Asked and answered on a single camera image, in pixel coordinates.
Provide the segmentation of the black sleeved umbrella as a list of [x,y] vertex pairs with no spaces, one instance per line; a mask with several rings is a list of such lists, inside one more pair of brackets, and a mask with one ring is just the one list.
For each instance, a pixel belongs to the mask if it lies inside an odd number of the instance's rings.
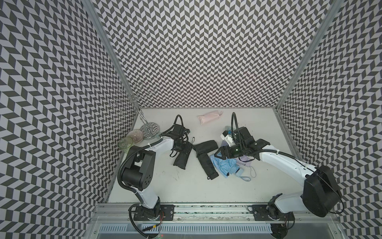
[[202,153],[198,156],[198,160],[207,175],[208,180],[216,179],[219,174],[215,170],[215,167],[210,159],[210,157],[206,153]]
[[190,142],[187,142],[179,155],[176,157],[173,165],[185,170],[192,149],[193,145]]

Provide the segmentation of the blue sleeved umbrella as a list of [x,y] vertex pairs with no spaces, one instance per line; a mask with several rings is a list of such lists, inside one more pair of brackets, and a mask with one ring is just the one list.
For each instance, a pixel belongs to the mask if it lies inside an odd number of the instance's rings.
[[210,155],[210,160],[223,177],[228,178],[228,176],[234,175],[245,182],[251,181],[251,177],[243,176],[244,169],[239,166],[236,159],[223,160],[212,154]]

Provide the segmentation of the black sleeve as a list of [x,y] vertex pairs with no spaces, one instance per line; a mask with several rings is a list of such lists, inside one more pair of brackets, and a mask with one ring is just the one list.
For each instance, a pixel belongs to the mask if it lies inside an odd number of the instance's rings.
[[192,149],[196,152],[197,157],[204,153],[210,153],[218,149],[218,145],[215,140],[208,140],[197,145],[193,145]]

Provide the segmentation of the lavender sleeved umbrella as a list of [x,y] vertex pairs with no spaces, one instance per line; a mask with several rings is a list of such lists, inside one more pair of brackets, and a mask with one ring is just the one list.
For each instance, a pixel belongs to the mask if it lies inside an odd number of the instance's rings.
[[[248,156],[241,156],[241,157],[237,157],[236,161],[237,161],[238,165],[244,165],[250,169],[251,178],[256,178],[256,176],[257,176],[256,171],[255,171],[254,167],[251,166],[251,162],[253,161],[253,159],[250,159],[250,157],[248,157]],[[246,182],[251,181],[251,179],[249,179],[248,176],[239,176],[238,174],[237,174],[237,176]]]

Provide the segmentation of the mint green sleeved umbrella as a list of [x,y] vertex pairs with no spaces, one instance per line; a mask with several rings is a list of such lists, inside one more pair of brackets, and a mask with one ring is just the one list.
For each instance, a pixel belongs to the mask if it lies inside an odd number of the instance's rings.
[[231,131],[232,131],[232,127],[227,125],[227,126],[225,127],[225,131],[224,131],[224,133],[225,133],[225,134],[231,134]]

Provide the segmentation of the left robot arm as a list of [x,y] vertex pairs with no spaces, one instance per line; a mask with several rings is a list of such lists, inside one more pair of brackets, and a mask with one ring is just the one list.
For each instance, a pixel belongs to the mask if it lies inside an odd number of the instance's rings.
[[173,125],[159,134],[159,139],[146,146],[133,146],[122,162],[118,173],[118,185],[138,198],[138,215],[145,220],[163,217],[161,202],[149,187],[153,177],[156,159],[170,151],[175,153],[174,166],[186,169],[192,144],[189,142],[190,130],[185,128],[181,115],[175,117]]

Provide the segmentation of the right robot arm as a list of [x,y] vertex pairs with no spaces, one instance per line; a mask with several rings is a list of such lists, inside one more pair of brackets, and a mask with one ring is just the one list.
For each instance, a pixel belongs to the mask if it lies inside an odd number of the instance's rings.
[[344,202],[329,167],[304,163],[276,149],[266,140],[255,140],[246,127],[238,126],[236,113],[231,115],[231,129],[226,135],[227,145],[221,146],[214,154],[219,163],[237,159],[248,164],[258,160],[281,170],[302,187],[299,192],[279,193],[271,198],[265,208],[271,220],[278,221],[294,212],[310,212],[321,218],[329,213],[343,212],[334,210],[337,204],[344,205]]

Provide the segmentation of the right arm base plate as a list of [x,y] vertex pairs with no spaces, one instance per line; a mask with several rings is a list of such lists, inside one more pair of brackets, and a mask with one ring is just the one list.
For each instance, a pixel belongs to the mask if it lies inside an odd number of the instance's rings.
[[255,221],[259,222],[287,223],[295,221],[295,216],[292,212],[287,214],[276,213],[276,216],[272,218],[271,213],[268,210],[268,205],[266,204],[254,204],[247,206],[247,211],[253,215]]

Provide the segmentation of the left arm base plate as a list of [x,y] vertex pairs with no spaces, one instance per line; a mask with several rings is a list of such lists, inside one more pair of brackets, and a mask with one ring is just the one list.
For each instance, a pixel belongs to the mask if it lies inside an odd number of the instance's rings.
[[135,221],[172,221],[175,213],[175,205],[161,204],[153,209],[138,206],[133,214]]

